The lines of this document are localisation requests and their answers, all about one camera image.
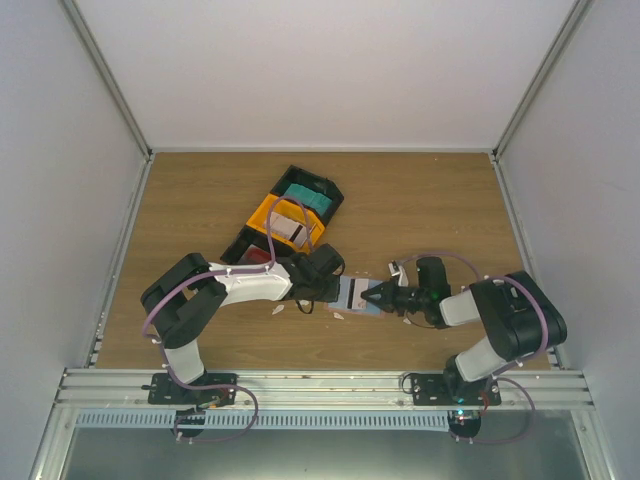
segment metal profile bar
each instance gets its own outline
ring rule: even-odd
[[[113,73],[111,73],[111,69],[109,68],[109,65],[107,64],[104,56],[102,55],[102,52],[100,51],[100,48],[98,47],[98,44],[93,37],[93,34],[91,33],[91,30],[89,29],[89,26],[87,25],[87,22],[82,15],[82,12],[80,11],[80,8],[78,7],[75,0],[60,0],[60,3],[64,11],[67,13],[67,17],[69,18],[76,33],[78,34],[80,41],[89,54],[89,57],[98,70],[98,74],[104,81],[104,84],[109,90],[111,97],[115,101],[118,110],[120,110],[124,121],[127,123],[127,126],[129,127],[129,130],[133,135],[133,138],[138,144],[138,148],[140,148],[140,151],[145,156],[145,158],[149,160],[151,156],[151,148],[147,144],[142,130],[140,129],[138,122],[133,116],[133,113],[131,112],[127,101],[125,100],[124,95],[122,94],[122,91],[118,86],[118,82],[116,82]]]
[[[71,448],[78,416],[75,408],[53,408],[45,429],[35,463],[31,469],[31,480],[59,480]]]
[[[540,91],[540,88],[544,84],[545,80],[549,77],[551,70],[556,65],[558,59],[569,44],[571,38],[573,37],[573,34],[580,26],[580,23],[584,19],[585,14],[587,13],[592,3],[593,0],[576,0],[571,6],[571,10],[567,14],[564,23],[560,27],[560,30],[558,31],[556,37],[553,39],[551,46],[542,59],[542,63],[538,67],[538,70],[533,76],[531,83],[527,87],[522,100],[520,100],[520,103],[516,107],[516,111],[509,120],[505,131],[500,137],[500,140],[498,140],[498,144],[494,149],[496,161],[500,161],[502,154],[507,148],[507,145],[509,145],[509,142],[513,138],[513,135],[518,128],[518,125],[520,125],[520,122],[529,110],[531,103]]]
[[[520,258],[522,259],[524,269],[529,272],[529,274],[533,278],[537,278],[537,268],[535,266],[533,256],[531,255],[531,247],[529,246],[529,241],[525,234],[524,227],[522,226],[522,221],[520,219],[518,210],[516,209],[513,196],[511,195],[511,189],[509,188],[509,184],[502,170],[502,166],[493,155],[491,155],[490,158],[491,164],[493,165],[493,170],[496,174],[496,179],[498,180],[500,192],[502,193],[504,206],[507,210],[509,222],[511,223],[511,229],[513,230],[513,236],[516,240],[516,245],[518,247],[518,252],[520,253]]]
[[[92,338],[90,348],[87,352],[85,367],[89,367],[95,364],[98,358],[96,345],[102,338],[102,334],[104,333],[107,319],[109,317],[109,311],[111,310],[113,297],[116,293],[116,287],[118,286],[118,279],[120,278],[120,272],[122,271],[122,266],[124,265],[124,259],[127,254],[129,242],[131,241],[131,236],[133,235],[133,229],[136,223],[136,218],[138,217],[138,211],[140,210],[140,204],[142,202],[144,190],[147,186],[147,181],[149,180],[149,174],[151,172],[152,165],[153,165],[153,157],[151,157],[150,162],[144,162],[142,164],[138,181],[136,182],[136,186],[131,196],[131,202],[129,203],[129,208],[127,210],[125,222],[120,232],[120,237],[116,245],[116,250],[111,260],[111,265],[109,267],[109,279],[107,281],[107,285],[104,293],[104,299],[100,307],[99,320],[97,323],[96,332]]]
[[[591,480],[615,480],[611,451],[596,412],[571,412]]]
[[[158,147],[153,153],[484,153],[493,150],[487,146],[477,147],[439,147],[435,145],[263,145],[242,146],[222,145],[217,147]]]
[[[151,383],[162,370],[68,370],[56,397],[59,406],[81,408],[158,408],[147,404]],[[405,372],[236,371],[239,384],[253,391],[263,411],[449,411],[456,405],[414,406],[411,395],[400,387]],[[578,371],[513,371],[541,410],[592,410],[593,402]],[[501,385],[502,405],[496,410],[526,410],[522,393]],[[250,398],[237,392],[236,403],[225,410],[253,409]]]

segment wooden tabletop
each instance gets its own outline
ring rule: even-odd
[[[387,279],[387,263],[449,250],[484,274],[522,268],[489,159],[482,154],[171,153],[158,154],[142,199],[107,322],[99,368],[159,368],[140,336],[141,293],[190,252],[218,261],[289,165],[333,180],[345,196],[320,243],[344,257],[346,273]],[[445,260],[453,291],[473,280]],[[482,325],[428,330],[322,306],[254,301],[218,310],[199,337],[212,369],[441,369],[484,335]],[[548,368],[545,358],[530,367]]]

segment orange tray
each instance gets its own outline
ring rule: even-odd
[[[253,212],[253,215],[247,220],[247,226],[251,227],[259,232],[262,232],[266,235],[267,230],[263,227],[266,225],[267,214],[269,213],[269,209],[273,202],[275,202],[279,197],[273,194],[267,195],[267,197],[263,200],[260,206]],[[307,211],[307,215],[309,215],[309,221],[311,222],[311,243],[315,245],[322,234],[324,233],[325,226],[322,224],[317,215],[310,209],[305,208]],[[287,217],[291,220],[294,220],[302,225],[306,226],[304,214],[302,213],[302,209],[296,205],[295,203],[291,203],[288,200],[282,200],[279,202],[275,208],[273,209],[275,213],[279,213],[280,215]],[[272,236],[274,239],[282,242],[291,248],[293,248],[296,252],[305,252],[309,253],[309,245],[305,241],[302,244],[302,248],[298,247],[292,241],[281,237],[277,233],[273,232]]]

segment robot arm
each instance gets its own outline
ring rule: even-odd
[[[209,263],[191,253],[151,285],[141,298],[147,314],[176,286],[207,271],[226,271],[193,283],[191,298],[183,293],[172,298],[155,317],[154,326],[177,378],[187,384],[205,374],[197,338],[218,308],[250,300],[310,300],[331,302],[338,296],[342,257],[325,244],[307,255],[296,253],[264,266],[228,266]]]
[[[540,319],[533,305],[512,285],[486,279],[452,296],[440,258],[420,258],[416,266],[418,287],[409,287],[402,281],[407,278],[404,267],[394,262],[389,265],[391,280],[363,292],[362,298],[400,316],[422,312],[427,322],[438,329],[483,323],[486,336],[450,358],[445,367],[448,394],[454,402],[477,395],[487,377],[538,350],[542,342]],[[507,277],[522,285],[540,306],[548,330],[547,347],[564,342],[564,319],[529,274],[519,271]]]

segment teal object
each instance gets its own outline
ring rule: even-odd
[[[289,185],[289,188],[287,188],[284,194],[295,198],[309,208],[313,208],[320,215],[324,215],[331,205],[331,199],[329,197],[314,192],[310,188],[303,187],[297,183]]]

